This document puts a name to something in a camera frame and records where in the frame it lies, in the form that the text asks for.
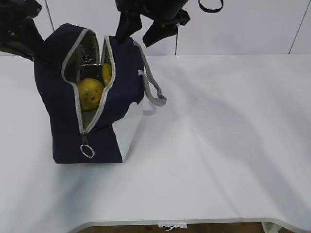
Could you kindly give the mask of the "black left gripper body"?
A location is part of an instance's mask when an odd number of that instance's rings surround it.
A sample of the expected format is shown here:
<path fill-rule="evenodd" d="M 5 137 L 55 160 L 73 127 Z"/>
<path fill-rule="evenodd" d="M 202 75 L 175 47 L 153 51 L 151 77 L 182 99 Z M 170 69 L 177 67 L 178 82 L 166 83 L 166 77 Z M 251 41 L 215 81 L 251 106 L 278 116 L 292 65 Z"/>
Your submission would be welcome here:
<path fill-rule="evenodd" d="M 0 41 L 29 41 L 29 19 L 37 17 L 42 6 L 35 0 L 0 2 Z"/>

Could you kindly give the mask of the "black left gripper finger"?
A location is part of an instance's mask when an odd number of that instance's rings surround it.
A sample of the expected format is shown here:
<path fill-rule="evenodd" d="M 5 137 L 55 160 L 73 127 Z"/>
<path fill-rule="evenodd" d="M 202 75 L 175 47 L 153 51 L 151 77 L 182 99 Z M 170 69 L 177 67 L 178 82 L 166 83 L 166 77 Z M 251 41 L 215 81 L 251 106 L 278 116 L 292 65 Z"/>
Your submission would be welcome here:
<path fill-rule="evenodd" d="M 35 59 L 33 45 L 32 42 L 1 41 L 0 50 L 33 61 Z"/>
<path fill-rule="evenodd" d="M 48 66 L 57 65 L 57 53 L 43 40 L 32 18 L 29 19 L 29 47 L 34 63 Z"/>

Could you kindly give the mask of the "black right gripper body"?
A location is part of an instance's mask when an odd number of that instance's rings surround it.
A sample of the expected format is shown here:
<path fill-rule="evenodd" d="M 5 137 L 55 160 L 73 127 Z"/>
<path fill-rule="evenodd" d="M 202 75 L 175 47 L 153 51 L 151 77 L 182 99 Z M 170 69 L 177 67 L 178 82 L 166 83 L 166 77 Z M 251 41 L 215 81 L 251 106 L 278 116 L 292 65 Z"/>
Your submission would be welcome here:
<path fill-rule="evenodd" d="M 186 0 L 117 0 L 117 10 L 127 16 L 143 15 L 164 25 L 180 23 L 186 25 L 190 21 L 187 11 L 182 8 Z"/>

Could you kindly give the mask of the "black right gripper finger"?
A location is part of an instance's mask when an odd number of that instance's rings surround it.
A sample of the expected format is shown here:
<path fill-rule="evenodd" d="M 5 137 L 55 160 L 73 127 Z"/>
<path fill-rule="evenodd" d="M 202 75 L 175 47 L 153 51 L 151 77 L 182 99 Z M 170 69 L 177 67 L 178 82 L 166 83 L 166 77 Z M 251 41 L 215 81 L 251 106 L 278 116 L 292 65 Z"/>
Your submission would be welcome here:
<path fill-rule="evenodd" d="M 167 37 L 175 36 L 178 33 L 178 23 L 168 25 L 153 22 L 150 28 L 143 36 L 143 43 L 145 47 L 150 47 L 158 41 Z"/>
<path fill-rule="evenodd" d="M 123 11 L 120 14 L 118 28 L 115 34 L 118 43 L 125 42 L 132 34 L 142 28 L 140 14 Z"/>

